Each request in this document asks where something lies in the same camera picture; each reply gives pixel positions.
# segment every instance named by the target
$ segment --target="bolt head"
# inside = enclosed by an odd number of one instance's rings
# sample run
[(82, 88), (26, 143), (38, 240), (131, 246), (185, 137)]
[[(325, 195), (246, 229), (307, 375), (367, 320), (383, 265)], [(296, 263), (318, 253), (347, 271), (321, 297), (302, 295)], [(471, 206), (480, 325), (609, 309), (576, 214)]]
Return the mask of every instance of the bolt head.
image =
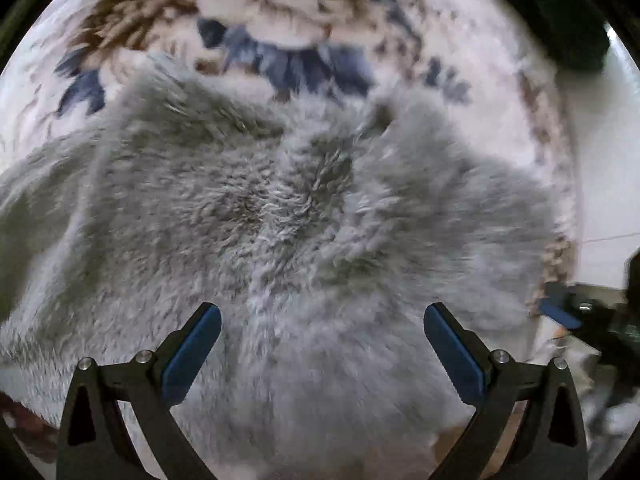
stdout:
[(556, 357), (554, 359), (554, 365), (558, 370), (566, 370), (569, 366), (563, 357)]
[(83, 357), (78, 361), (78, 368), (81, 370), (88, 370), (94, 364), (94, 360), (90, 357)]
[(154, 353), (151, 350), (141, 350), (136, 354), (136, 362), (140, 364), (148, 363), (153, 356)]
[(511, 359), (511, 356), (506, 350), (494, 350), (492, 355), (494, 356), (494, 360), (501, 365), (507, 363), (509, 359)]

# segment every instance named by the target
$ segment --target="black bracket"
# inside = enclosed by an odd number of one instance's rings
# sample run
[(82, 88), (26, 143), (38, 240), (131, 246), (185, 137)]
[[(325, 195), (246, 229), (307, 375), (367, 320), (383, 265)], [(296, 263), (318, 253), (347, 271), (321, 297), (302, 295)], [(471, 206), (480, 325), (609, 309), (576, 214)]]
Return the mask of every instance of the black bracket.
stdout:
[(424, 333), (463, 402), (476, 414), (431, 480), (478, 480), (519, 400), (528, 400), (515, 440), (493, 478), (586, 480), (584, 425), (566, 361), (547, 366), (490, 352), (442, 303), (427, 307)]
[(627, 263), (626, 303), (611, 308), (588, 298), (574, 286), (547, 283), (539, 310), (600, 352), (600, 364), (616, 368), (614, 406), (640, 387), (640, 252)]
[(142, 467), (118, 400), (130, 402), (169, 480), (215, 480), (169, 412), (182, 402), (220, 334), (220, 310), (203, 303), (157, 352), (126, 364), (98, 366), (83, 358), (69, 387), (58, 437), (56, 477), (62, 480), (154, 478)]

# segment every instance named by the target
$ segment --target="faux fur throw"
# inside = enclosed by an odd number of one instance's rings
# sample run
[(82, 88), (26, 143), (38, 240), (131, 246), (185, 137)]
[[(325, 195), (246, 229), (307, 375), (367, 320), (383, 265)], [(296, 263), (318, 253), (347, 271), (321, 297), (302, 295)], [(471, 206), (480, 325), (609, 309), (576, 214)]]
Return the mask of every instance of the faux fur throw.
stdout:
[(339, 465), (460, 423), (424, 309), (522, 327), (545, 193), (419, 90), (256, 104), (152, 64), (2, 176), (2, 389), (58, 424), (79, 358), (156, 348), (208, 300), (223, 333), (174, 409), (207, 463)]

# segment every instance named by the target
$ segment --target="black object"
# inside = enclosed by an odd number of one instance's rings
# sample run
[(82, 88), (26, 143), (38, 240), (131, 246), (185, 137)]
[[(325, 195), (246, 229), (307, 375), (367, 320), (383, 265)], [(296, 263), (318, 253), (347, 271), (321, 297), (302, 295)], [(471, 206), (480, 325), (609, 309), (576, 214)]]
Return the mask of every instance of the black object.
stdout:
[(588, 298), (574, 286), (549, 283), (540, 312), (600, 352), (600, 364), (616, 368), (607, 407), (634, 396), (640, 387), (640, 251), (627, 264), (626, 303), (613, 308)]
[(626, 480), (638, 477), (640, 471), (640, 426), (629, 438), (626, 446), (618, 454), (613, 464), (600, 477), (600, 480)]
[[(58, 436), (58, 480), (151, 480), (122, 420), (118, 400), (130, 402), (140, 428), (169, 480), (215, 480), (169, 412), (181, 402), (220, 334), (219, 309), (203, 303), (156, 352), (126, 364), (79, 363), (69, 387)], [(580, 405), (566, 362), (546, 367), (489, 352), (441, 303), (424, 315), (427, 338), (461, 396), (478, 409), (465, 433), (431, 476), (476, 480), (504, 431), (514, 403), (529, 399), (518, 434), (496, 479), (586, 480), (587, 455)], [(0, 419), (9, 478), (40, 476)]]
[[(438, 324), (446, 325), (448, 336), (442, 336), (440, 327), (434, 329)], [(586, 480), (580, 403), (564, 359), (540, 366), (517, 363), (504, 350), (489, 352), (441, 303), (427, 308), (424, 331), (461, 398), (472, 399), (477, 408), (431, 480), (477, 480), (519, 400), (529, 402), (510, 452), (492, 478)], [(478, 387), (479, 381), (484, 388)], [(474, 390), (477, 395), (469, 396)]]
[(599, 70), (609, 49), (605, 19), (591, 0), (508, 0), (559, 63)]

